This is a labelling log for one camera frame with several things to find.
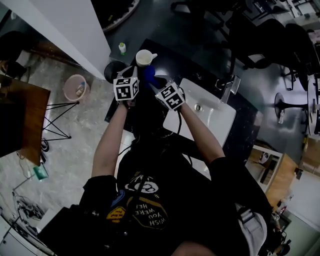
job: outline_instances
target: small bottle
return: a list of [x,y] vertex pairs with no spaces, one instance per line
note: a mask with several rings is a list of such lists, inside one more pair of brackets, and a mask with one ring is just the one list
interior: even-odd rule
[[126,54],[127,48],[126,48],[126,45],[123,42],[121,42],[119,44],[119,49],[120,49],[121,55],[125,55]]

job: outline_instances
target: faucet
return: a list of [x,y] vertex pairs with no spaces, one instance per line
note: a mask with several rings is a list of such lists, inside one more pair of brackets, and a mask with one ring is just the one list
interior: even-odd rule
[[221,97],[221,101],[223,103],[227,103],[229,99],[230,92],[236,94],[240,85],[241,78],[236,74],[232,75],[231,77],[218,79],[215,83],[215,87],[218,90],[223,89],[223,94]]

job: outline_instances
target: drain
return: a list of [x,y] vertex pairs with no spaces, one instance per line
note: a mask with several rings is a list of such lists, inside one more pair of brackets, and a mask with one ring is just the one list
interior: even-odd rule
[[198,111],[198,112],[199,112],[201,109],[202,109],[202,107],[201,107],[199,104],[195,104],[195,105],[194,105],[194,110],[195,110],[195,111]]

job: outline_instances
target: white mug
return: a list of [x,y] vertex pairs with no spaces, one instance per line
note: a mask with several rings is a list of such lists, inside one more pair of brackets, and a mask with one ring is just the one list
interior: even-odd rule
[[149,50],[140,50],[135,55],[135,61],[139,67],[145,67],[149,66],[157,56],[158,54],[152,54]]

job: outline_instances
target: white sink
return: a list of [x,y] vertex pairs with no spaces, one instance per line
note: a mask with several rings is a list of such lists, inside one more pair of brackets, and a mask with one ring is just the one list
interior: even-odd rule
[[[184,90],[186,103],[214,134],[221,147],[223,147],[235,120],[236,110],[222,103],[216,96],[188,79],[183,78],[180,87]],[[179,118],[176,111],[168,112],[163,127],[177,133]],[[194,140],[183,117],[180,135]]]

